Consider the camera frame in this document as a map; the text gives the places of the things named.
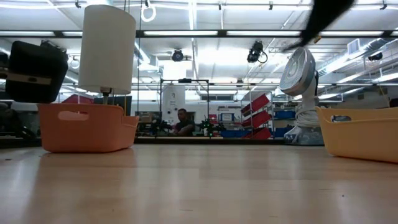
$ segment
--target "ceiling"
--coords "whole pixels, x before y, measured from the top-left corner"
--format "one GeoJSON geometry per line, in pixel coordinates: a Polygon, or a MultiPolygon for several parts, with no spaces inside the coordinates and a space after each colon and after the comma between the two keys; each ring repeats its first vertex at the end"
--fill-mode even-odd
{"type": "MultiPolygon", "coordinates": [[[[141,1],[130,1],[129,9],[137,21],[137,29],[141,30],[189,30],[193,29],[303,29],[308,10],[293,10],[294,8],[277,10],[276,4],[288,6],[301,6],[310,4],[310,0],[273,0],[275,10],[266,10],[269,1],[260,0],[196,0],[196,19],[193,27],[190,25],[188,5],[192,0],[162,0],[150,1],[156,6],[156,17],[150,22],[140,22],[141,1]],[[266,4],[264,7],[247,6],[248,4],[266,4]],[[171,9],[170,7],[182,7],[183,9],[171,9]]],[[[76,8],[75,1],[71,0],[5,0],[0,3],[0,30],[81,30],[84,16],[85,1],[79,1],[83,6],[76,8]],[[18,7],[49,7],[62,6],[59,9],[18,9],[18,7]]],[[[388,0],[391,8],[379,10],[382,1],[360,0],[357,1],[357,9],[360,7],[368,10],[350,10],[333,23],[328,29],[333,30],[392,30],[398,27],[398,0],[388,0]]],[[[114,5],[123,8],[124,1],[114,1],[114,5]]],[[[144,15],[150,17],[151,11],[145,10],[144,15]]],[[[17,39],[6,39],[13,42],[17,39]]],[[[317,64],[341,54],[347,48],[347,44],[353,39],[321,39],[317,44],[310,44],[308,48],[313,53],[317,64]]],[[[40,39],[23,39],[33,44],[40,44],[40,39]]],[[[198,77],[213,80],[214,82],[236,81],[237,78],[245,78],[245,82],[264,82],[268,78],[280,78],[284,65],[291,52],[283,54],[280,48],[286,47],[296,40],[294,39],[255,39],[255,38],[197,38],[197,63],[198,77]],[[248,51],[256,40],[261,40],[264,46],[268,46],[269,60],[259,65],[248,64],[246,61],[248,51]]],[[[52,39],[52,42],[66,48],[70,54],[79,54],[81,39],[52,39]]],[[[159,38],[141,39],[141,47],[148,55],[158,56],[169,60],[170,52],[174,49],[182,49],[185,55],[192,55],[191,38],[159,38]]],[[[354,70],[341,69],[341,72],[351,75],[354,70]]],[[[141,76],[158,78],[158,73],[141,71],[141,76]]]]}

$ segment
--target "red shelf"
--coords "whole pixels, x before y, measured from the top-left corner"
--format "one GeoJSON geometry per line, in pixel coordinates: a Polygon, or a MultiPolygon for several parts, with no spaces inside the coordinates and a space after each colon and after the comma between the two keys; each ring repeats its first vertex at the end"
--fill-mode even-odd
{"type": "MultiPolygon", "coordinates": [[[[261,96],[257,97],[253,102],[251,102],[251,112],[254,113],[260,108],[263,108],[265,105],[269,103],[269,100],[265,94],[262,94],[261,96]]],[[[250,103],[246,105],[242,110],[241,110],[243,116],[249,116],[251,114],[250,112],[250,103]]]]}
{"type": "Polygon", "coordinates": [[[269,139],[271,137],[271,133],[268,128],[258,128],[253,131],[253,138],[251,137],[252,133],[243,136],[246,139],[269,139]]]}
{"type": "Polygon", "coordinates": [[[243,121],[242,127],[251,127],[251,120],[253,119],[253,128],[258,128],[260,125],[264,124],[265,122],[271,119],[271,116],[267,113],[267,111],[261,111],[258,114],[255,114],[252,118],[248,118],[247,120],[243,121]]]}

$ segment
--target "white cylindrical lamp shade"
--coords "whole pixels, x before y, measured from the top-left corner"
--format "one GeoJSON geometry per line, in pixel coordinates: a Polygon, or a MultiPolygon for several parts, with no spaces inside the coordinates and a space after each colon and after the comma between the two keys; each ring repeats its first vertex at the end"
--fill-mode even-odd
{"type": "Polygon", "coordinates": [[[131,93],[136,20],[113,6],[85,9],[79,87],[96,93],[131,93]]]}

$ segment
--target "desk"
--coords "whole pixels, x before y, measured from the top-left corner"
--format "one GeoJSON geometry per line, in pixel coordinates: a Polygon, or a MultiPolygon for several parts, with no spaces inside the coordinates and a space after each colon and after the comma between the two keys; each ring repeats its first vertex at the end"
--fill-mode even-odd
{"type": "Polygon", "coordinates": [[[0,151],[0,223],[396,223],[398,166],[324,147],[0,151]]]}

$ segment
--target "white ring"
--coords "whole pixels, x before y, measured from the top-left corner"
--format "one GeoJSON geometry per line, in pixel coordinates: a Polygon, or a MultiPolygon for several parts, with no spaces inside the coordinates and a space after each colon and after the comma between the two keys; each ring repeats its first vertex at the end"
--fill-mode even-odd
{"type": "Polygon", "coordinates": [[[154,6],[149,6],[149,7],[143,7],[142,9],[141,9],[141,19],[142,19],[142,21],[144,21],[144,22],[150,22],[150,21],[153,21],[154,19],[155,19],[155,17],[156,17],[156,8],[154,7],[154,6]],[[145,18],[145,16],[144,16],[144,11],[145,11],[145,9],[151,9],[152,10],[152,15],[150,16],[150,18],[145,18]]]}

